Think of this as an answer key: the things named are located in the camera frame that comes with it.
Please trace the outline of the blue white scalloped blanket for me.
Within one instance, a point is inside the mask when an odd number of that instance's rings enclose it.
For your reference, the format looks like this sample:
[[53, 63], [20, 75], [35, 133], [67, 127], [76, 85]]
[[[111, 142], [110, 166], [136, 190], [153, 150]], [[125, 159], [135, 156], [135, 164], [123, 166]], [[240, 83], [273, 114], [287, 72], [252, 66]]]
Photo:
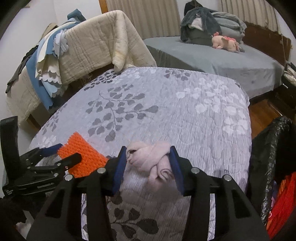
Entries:
[[46, 109], [54, 105], [54, 98], [63, 94], [59, 59], [69, 50], [67, 30], [80, 22], [71, 18], [48, 32], [39, 42], [37, 50], [26, 63], [32, 86]]

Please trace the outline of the dark green fleece blanket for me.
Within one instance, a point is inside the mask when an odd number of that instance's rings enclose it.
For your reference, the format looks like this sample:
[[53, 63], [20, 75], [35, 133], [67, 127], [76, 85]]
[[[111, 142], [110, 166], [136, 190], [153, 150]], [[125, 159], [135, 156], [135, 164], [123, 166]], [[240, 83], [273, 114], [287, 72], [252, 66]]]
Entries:
[[219, 23], [213, 16], [215, 10], [205, 7], [198, 7], [188, 11], [181, 21], [181, 35], [182, 42], [187, 42], [191, 39], [191, 32], [198, 30], [199, 33], [206, 38], [212, 38], [215, 34], [222, 34], [222, 29]]

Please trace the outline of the pink plush toy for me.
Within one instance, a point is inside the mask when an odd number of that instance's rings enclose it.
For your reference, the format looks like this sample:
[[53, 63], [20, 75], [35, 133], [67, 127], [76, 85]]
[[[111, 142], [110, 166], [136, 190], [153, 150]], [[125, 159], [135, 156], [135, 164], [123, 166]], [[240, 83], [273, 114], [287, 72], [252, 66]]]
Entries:
[[245, 50], [240, 47], [239, 43], [235, 39], [219, 35], [218, 32], [216, 32], [212, 37], [212, 47], [233, 53], [245, 52]]

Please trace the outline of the beige quilt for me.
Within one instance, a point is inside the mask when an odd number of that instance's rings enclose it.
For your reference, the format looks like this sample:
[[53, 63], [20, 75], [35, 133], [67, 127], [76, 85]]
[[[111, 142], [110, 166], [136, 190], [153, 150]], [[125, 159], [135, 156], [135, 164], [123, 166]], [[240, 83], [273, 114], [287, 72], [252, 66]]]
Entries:
[[[59, 59], [58, 72], [63, 86], [109, 64], [116, 72], [157, 65], [131, 20], [120, 10], [79, 23], [66, 31], [65, 39], [69, 49]], [[36, 73], [36, 64], [25, 66], [6, 98], [19, 125], [42, 102], [32, 83]]]

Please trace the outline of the red cloth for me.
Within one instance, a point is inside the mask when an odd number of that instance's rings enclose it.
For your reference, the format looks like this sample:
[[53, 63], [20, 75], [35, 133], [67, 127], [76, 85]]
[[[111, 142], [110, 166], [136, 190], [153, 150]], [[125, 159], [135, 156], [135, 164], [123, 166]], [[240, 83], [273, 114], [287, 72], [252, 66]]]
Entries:
[[295, 208], [295, 172], [286, 176], [282, 180], [278, 194], [271, 209], [267, 222], [267, 233], [269, 238], [274, 238], [283, 226]]

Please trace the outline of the beige curtain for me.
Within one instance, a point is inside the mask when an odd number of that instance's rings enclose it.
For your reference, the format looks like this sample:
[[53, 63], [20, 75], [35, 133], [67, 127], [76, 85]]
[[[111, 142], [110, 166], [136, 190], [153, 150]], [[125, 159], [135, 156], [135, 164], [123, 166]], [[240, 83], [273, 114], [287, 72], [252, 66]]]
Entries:
[[130, 19], [142, 39], [180, 35], [180, 15], [172, 0], [113, 0], [109, 11], [121, 10]]
[[265, 0], [222, 0], [222, 11], [236, 15], [244, 22], [278, 32], [274, 8]]

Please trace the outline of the grey floral quilt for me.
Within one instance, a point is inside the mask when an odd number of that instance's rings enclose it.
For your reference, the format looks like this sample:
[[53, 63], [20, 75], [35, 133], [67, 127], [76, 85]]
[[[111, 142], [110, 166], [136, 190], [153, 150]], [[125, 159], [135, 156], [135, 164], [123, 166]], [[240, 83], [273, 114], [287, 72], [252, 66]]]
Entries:
[[[233, 79], [169, 68], [108, 71], [43, 125], [29, 148], [65, 144], [79, 133], [104, 156], [135, 141], [168, 142], [210, 176], [228, 174], [246, 189], [251, 153], [249, 97]], [[175, 181], [154, 192], [148, 174], [127, 166], [107, 199], [115, 240], [181, 240], [190, 200]]]

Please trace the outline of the left beige curtain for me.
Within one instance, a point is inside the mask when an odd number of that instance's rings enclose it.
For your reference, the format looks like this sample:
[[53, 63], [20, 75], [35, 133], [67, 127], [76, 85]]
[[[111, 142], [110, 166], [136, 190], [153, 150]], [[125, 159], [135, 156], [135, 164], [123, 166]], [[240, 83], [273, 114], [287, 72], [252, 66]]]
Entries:
[[113, 0], [109, 11], [121, 10], [130, 19], [142, 39], [180, 35], [180, 15], [172, 0]]

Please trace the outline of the folded grey blankets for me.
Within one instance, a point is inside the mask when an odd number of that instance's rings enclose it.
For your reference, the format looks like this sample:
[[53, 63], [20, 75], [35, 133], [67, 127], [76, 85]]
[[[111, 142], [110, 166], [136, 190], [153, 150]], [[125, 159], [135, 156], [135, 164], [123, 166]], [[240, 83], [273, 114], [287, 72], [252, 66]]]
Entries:
[[233, 38], [239, 44], [243, 43], [242, 39], [247, 29], [244, 21], [240, 20], [236, 15], [220, 11], [212, 13], [212, 16], [220, 25], [223, 36]]

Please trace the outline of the grey bed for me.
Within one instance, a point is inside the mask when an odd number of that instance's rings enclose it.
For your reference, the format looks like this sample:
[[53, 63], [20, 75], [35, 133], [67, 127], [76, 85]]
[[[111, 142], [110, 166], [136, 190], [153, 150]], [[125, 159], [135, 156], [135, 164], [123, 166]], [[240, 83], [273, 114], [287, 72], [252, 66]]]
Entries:
[[250, 98], [280, 85], [283, 66], [248, 45], [244, 52], [232, 53], [210, 46], [183, 43], [180, 37], [144, 40], [159, 67], [195, 70], [236, 80]]

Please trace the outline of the orange foam net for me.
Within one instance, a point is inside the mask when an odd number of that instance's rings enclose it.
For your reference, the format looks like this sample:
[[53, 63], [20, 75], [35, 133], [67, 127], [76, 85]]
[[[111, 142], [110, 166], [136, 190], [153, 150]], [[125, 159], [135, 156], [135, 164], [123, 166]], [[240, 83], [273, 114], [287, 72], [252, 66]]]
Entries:
[[61, 159], [78, 153], [81, 155], [81, 162], [69, 169], [69, 173], [75, 178], [88, 176], [98, 168], [104, 167], [107, 163], [107, 157], [97, 152], [82, 136], [75, 132], [58, 150]]

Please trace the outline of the dark wooden headboard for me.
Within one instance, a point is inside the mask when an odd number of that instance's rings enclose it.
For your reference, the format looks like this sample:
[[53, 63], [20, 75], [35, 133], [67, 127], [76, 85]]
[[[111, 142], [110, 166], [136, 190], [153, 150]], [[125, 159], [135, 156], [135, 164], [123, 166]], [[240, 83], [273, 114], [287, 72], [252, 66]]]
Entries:
[[291, 39], [253, 23], [246, 22], [245, 24], [247, 28], [243, 38], [244, 44], [267, 54], [285, 66], [290, 59]]

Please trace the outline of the black trash bin bag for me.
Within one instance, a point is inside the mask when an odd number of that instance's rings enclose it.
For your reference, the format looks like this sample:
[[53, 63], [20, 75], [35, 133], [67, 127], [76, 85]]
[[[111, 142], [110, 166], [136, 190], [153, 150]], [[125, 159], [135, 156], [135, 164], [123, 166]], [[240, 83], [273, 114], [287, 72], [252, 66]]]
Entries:
[[[295, 172], [295, 124], [275, 118], [252, 141], [246, 195], [265, 228], [282, 180]], [[295, 240], [295, 208], [271, 240]]]

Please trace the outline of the pink knotted sock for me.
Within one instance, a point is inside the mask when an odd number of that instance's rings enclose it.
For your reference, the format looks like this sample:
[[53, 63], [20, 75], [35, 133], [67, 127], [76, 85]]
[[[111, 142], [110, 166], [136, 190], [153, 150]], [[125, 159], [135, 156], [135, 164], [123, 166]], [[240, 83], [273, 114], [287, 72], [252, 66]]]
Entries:
[[170, 149], [168, 142], [146, 144], [142, 141], [132, 142], [126, 149], [128, 163], [138, 172], [148, 174], [147, 185], [152, 191], [160, 190], [174, 179], [169, 160]]

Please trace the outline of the right beige curtain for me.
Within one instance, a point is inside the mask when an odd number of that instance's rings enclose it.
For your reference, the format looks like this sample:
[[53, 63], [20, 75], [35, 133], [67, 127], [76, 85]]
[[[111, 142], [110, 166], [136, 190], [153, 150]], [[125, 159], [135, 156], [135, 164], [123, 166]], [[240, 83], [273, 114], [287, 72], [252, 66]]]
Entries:
[[274, 8], [265, 0], [222, 0], [222, 11], [236, 15], [244, 22], [278, 32]]

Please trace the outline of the black metal chair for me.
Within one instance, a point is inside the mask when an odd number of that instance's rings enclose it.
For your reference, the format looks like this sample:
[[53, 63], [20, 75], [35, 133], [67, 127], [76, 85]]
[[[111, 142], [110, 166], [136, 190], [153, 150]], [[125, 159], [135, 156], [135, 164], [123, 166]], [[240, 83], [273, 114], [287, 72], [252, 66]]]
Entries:
[[285, 62], [280, 86], [272, 91], [267, 103], [279, 116], [295, 123], [295, 65], [292, 62]]

